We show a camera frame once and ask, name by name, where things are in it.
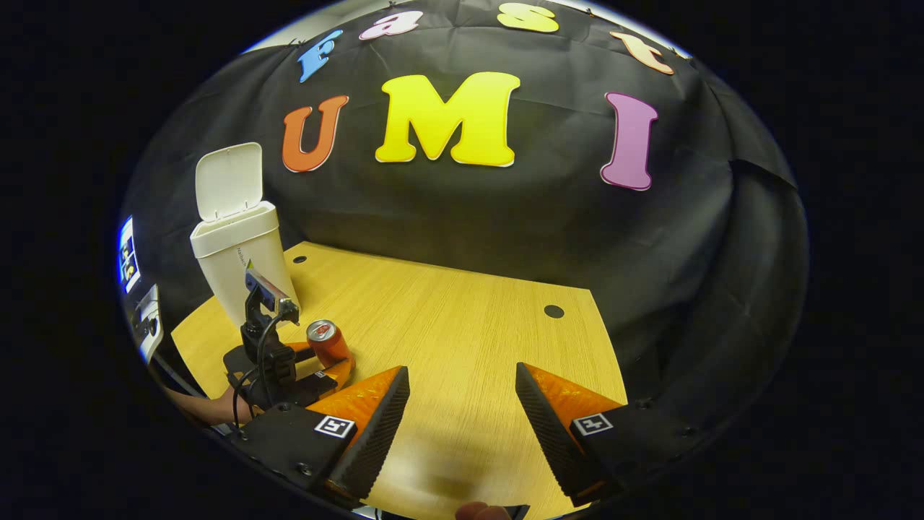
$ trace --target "finger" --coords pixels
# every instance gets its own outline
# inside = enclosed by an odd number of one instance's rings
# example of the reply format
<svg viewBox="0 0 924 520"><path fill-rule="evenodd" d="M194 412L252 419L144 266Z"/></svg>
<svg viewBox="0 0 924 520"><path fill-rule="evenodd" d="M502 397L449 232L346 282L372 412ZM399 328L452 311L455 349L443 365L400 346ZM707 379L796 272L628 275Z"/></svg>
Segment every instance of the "finger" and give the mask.
<svg viewBox="0 0 924 520"><path fill-rule="evenodd" d="M473 520L510 520L510 515L503 507L493 505L479 511Z"/></svg>
<svg viewBox="0 0 924 520"><path fill-rule="evenodd" d="M487 507L483 501L464 503L456 509L456 520L475 520L475 515Z"/></svg>

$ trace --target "person's arm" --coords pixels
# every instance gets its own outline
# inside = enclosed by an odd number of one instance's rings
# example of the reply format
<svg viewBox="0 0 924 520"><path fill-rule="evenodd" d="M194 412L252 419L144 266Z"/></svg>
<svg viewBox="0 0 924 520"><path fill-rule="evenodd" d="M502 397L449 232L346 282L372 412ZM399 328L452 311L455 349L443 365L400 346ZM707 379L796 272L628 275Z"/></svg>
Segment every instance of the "person's arm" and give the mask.
<svg viewBox="0 0 924 520"><path fill-rule="evenodd" d="M234 410L231 408L231 399L234 397L234 389L229 385L225 393L218 399L205 399L202 397L192 397L164 387L167 396L179 407L180 410L192 415L196 419L208 426L221 425L224 423L234 422ZM240 424L247 424L252 417L250 410L244 399L237 396L237 421Z"/></svg>

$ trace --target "soda can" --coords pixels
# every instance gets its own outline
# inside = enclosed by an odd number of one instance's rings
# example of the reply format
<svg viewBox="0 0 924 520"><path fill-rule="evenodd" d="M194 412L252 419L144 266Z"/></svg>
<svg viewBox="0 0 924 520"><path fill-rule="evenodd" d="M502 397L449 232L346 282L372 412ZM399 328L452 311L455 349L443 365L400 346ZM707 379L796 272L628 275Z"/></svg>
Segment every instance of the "soda can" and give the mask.
<svg viewBox="0 0 924 520"><path fill-rule="evenodd" d="M329 319L319 319L308 325L308 345L324 368L344 359L352 363L353 354L347 348L343 332Z"/></svg>

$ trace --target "sticker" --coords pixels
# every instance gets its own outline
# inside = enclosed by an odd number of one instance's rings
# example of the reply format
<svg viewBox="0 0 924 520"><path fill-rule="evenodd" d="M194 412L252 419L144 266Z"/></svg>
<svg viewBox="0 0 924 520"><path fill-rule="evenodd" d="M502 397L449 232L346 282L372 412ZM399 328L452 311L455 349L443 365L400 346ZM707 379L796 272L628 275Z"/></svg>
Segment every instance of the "sticker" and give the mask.
<svg viewBox="0 0 924 520"><path fill-rule="evenodd" d="M321 420L321 423L314 427L314 431L320 431L321 433L325 433L331 437L339 437L340 439L343 439L347 436L349 429L352 428L354 424L356 423L348 419L341 419L338 417L325 415L324 419Z"/></svg>
<svg viewBox="0 0 924 520"><path fill-rule="evenodd" d="M555 13L545 7L501 4L498 9L503 14L497 15L497 21L507 27L537 32L558 31L558 23L553 20Z"/></svg>
<svg viewBox="0 0 924 520"><path fill-rule="evenodd" d="M336 30L331 32L324 37L323 40L318 42L317 45L314 45L312 48L305 51L305 54L301 55L298 59L301 62L301 78L298 80L299 83L304 83L305 80L311 77L311 74L314 74L318 71L319 68L323 67L327 63L328 58L327 54L330 54L334 50L334 38L340 36L344 32L341 30Z"/></svg>
<svg viewBox="0 0 924 520"><path fill-rule="evenodd" d="M637 36L631 34L623 34L622 32L610 32L610 36L614 38L619 38L626 44L626 48L629 50L629 54L632 57L636 58L642 64L654 68L658 72L664 74L674 74L674 70L664 63L658 61L654 55L661 56L661 51L648 45L645 42L642 42L641 39Z"/></svg>
<svg viewBox="0 0 924 520"><path fill-rule="evenodd" d="M390 96L388 119L384 143L375 151L375 159L380 163L413 159L417 148L407 141L413 126L424 154L436 160L461 124L462 137L450 151L457 163L509 167L514 164L514 151L507 147L507 107L510 93L519 84L519 78L511 74L477 72L444 103L426 76L386 81L382 92Z"/></svg>
<svg viewBox="0 0 924 520"><path fill-rule="evenodd" d="M651 187L648 174L648 147L651 122L658 112L651 105L623 93L607 93L606 101L616 112L613 156L600 168L607 184L644 192Z"/></svg>
<svg viewBox="0 0 924 520"><path fill-rule="evenodd" d="M365 30L359 38L360 40L374 40L386 34L388 36L394 36L396 34L411 31L417 27L417 20L422 16L422 11L406 11L404 13L385 17Z"/></svg>
<svg viewBox="0 0 924 520"><path fill-rule="evenodd" d="M580 430L580 434L584 437L613 428L613 425L610 424L610 421L606 420L603 414L581 417L575 419L574 423L577 425L577 429Z"/></svg>
<svg viewBox="0 0 924 520"><path fill-rule="evenodd" d="M348 96L338 95L318 105L318 110L321 111L321 131L318 144L314 150L307 153L301 148L301 136L305 131L305 121L311 115L311 107L293 110L283 119L283 124L286 125L286 133L283 135L283 164L289 171L312 171L327 161L334 150L340 107L348 101Z"/></svg>

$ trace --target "cable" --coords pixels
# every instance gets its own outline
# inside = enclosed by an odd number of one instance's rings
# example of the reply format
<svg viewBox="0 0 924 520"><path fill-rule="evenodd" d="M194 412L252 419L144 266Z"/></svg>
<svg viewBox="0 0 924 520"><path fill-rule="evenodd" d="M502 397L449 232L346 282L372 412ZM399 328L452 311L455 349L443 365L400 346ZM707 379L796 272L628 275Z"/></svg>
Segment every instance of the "cable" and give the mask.
<svg viewBox="0 0 924 520"><path fill-rule="evenodd" d="M254 366L247 374L244 374L241 379L234 386L234 394L231 397L231 409L234 410L234 428L236 431L240 431L240 423L237 421L237 396L240 393L240 387L244 384L244 381L247 380L253 373L257 370L257 367Z"/></svg>
<svg viewBox="0 0 924 520"><path fill-rule="evenodd" d="M260 368L261 376L264 376L266 374L266 369L265 369L264 361L263 361L263 348L264 348L264 343L266 342L266 336L267 334L270 333L270 330L272 330L273 327L275 327L277 323L282 321L282 319L283 319L283 315L281 314L276 315L276 317L271 319L270 324L266 326L266 328L263 330L263 333L260 335L260 342L257 343L257 366ZM273 400L273 396L270 394L270 387L266 383L266 379L267 377L264 376L263 377L263 391L266 392L266 399L267 401L269 401L269 404L272 407L272 406L275 406L275 402Z"/></svg>

